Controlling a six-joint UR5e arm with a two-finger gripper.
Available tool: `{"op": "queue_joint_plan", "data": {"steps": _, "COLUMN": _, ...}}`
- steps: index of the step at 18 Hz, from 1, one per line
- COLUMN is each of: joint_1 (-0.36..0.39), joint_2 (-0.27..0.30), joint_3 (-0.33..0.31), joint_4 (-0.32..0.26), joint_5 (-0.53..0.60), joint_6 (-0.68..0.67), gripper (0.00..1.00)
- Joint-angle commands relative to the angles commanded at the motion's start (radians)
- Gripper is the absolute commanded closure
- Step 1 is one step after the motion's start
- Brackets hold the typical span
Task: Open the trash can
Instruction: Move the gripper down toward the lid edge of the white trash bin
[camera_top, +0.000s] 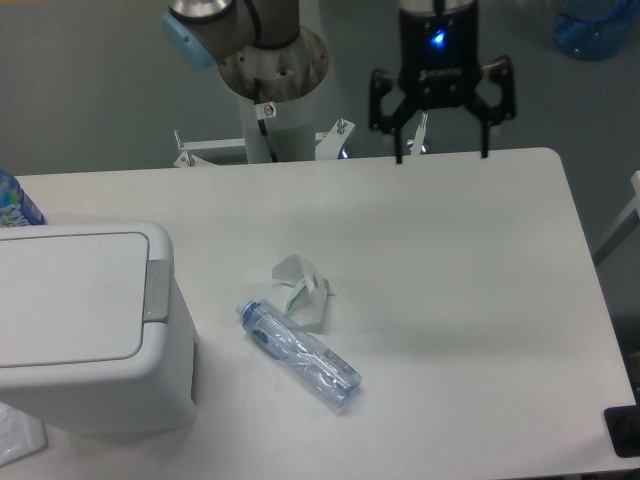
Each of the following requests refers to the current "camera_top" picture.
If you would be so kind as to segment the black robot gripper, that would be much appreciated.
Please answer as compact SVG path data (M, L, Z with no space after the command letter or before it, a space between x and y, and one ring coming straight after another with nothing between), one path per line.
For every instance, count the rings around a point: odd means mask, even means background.
M480 154L486 159L490 129L516 117L511 58L502 55L480 65L477 1L400 1L398 6L401 71L372 71L369 128L393 138L396 163L402 164L402 129L419 110L463 105L480 122ZM476 92L483 79L500 90L495 105ZM392 112L385 112L384 98L395 87L403 98Z

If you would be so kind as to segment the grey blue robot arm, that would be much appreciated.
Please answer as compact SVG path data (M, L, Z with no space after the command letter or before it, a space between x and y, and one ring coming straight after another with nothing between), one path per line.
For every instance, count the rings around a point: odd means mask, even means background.
M401 1L401 68L369 81L368 126L389 135L403 159L402 129L417 113L463 107L480 122L480 153L492 127L516 116L514 70L501 56L478 59L476 1ZM252 163L316 158L312 109L303 100L329 66L323 41L300 22L296 1L171 1L162 27L197 69L217 67L247 101L244 136Z

